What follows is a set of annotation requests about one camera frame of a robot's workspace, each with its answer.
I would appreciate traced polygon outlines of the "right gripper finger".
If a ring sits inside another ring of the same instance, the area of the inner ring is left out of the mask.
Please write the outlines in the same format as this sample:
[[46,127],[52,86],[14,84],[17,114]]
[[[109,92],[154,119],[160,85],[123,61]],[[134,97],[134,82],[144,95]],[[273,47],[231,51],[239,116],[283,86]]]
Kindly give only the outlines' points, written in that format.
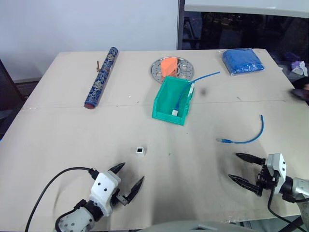
[[254,185],[252,183],[250,183],[248,180],[240,177],[240,176],[236,176],[236,175],[232,175],[229,174],[228,175],[235,183],[237,183],[239,186],[255,193],[258,194],[259,193],[259,187],[257,185]]
[[266,159],[259,158],[257,156],[251,155],[251,154],[245,154],[245,153],[236,153],[237,157],[242,159],[243,161],[246,161],[248,163],[254,163],[263,166],[266,162]]

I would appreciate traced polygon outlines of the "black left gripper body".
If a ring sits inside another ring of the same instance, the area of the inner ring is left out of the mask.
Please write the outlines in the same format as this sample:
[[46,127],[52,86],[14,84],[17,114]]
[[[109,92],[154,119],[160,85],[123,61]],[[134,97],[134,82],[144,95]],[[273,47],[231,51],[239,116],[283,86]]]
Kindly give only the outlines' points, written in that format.
[[118,203],[126,206],[128,204],[128,201],[125,196],[120,194],[120,189],[117,188],[111,196],[110,203],[112,206],[116,206]]

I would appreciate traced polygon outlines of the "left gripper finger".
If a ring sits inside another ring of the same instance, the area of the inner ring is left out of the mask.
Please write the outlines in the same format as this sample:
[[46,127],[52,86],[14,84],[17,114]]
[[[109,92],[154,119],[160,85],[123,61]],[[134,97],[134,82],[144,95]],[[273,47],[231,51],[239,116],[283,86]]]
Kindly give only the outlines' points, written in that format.
[[122,162],[122,163],[119,163],[113,167],[111,167],[109,170],[108,170],[108,173],[109,174],[113,174],[113,175],[117,175],[118,172],[124,167],[126,163],[125,162]]
[[130,203],[134,199],[134,197],[138,194],[143,184],[143,181],[144,181],[144,176],[131,188],[130,193],[126,197],[126,200],[128,203]]

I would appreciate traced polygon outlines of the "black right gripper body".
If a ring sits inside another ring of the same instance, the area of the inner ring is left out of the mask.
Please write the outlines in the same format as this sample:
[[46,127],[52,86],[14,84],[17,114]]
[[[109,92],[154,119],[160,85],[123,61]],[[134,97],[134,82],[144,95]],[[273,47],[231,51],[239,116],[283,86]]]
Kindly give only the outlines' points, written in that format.
[[256,185],[258,186],[257,196],[262,196],[263,190],[274,190],[278,184],[278,171],[271,174],[266,165],[262,166],[261,172],[257,176]]

